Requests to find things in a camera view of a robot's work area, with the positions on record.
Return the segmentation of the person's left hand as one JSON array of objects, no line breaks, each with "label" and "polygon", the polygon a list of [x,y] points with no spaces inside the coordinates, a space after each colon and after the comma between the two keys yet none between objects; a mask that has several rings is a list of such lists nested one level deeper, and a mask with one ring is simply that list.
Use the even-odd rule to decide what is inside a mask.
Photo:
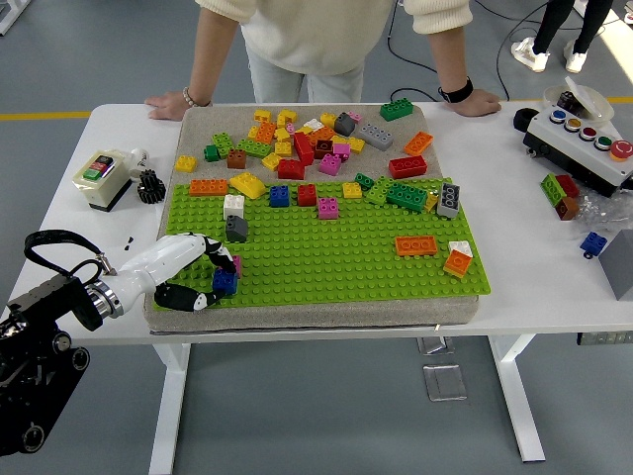
[{"label": "person's left hand", "polygon": [[456,114],[468,118],[484,117],[501,110],[499,97],[484,89],[475,89],[465,100],[447,103],[446,106]]}]

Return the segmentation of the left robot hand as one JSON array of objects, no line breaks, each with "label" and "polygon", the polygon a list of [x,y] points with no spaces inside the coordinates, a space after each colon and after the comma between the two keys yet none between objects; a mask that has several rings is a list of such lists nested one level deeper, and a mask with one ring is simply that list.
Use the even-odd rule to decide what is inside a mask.
[{"label": "left robot hand", "polygon": [[115,314],[128,312],[142,294],[152,294],[161,307],[183,312],[200,311],[216,303],[223,295],[220,292],[202,293],[168,282],[203,255],[226,272],[236,271],[231,254],[215,239],[193,233],[159,239],[121,266],[116,275],[103,277],[115,296]]}]

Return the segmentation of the person's right hand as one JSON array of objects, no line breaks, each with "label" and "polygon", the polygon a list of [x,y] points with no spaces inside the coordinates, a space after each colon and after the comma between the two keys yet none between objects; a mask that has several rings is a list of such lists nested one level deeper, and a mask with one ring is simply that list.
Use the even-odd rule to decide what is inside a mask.
[{"label": "person's right hand", "polygon": [[181,121],[191,108],[183,94],[178,91],[149,96],[144,100],[144,104],[151,107],[148,113],[150,119],[175,122]]}]

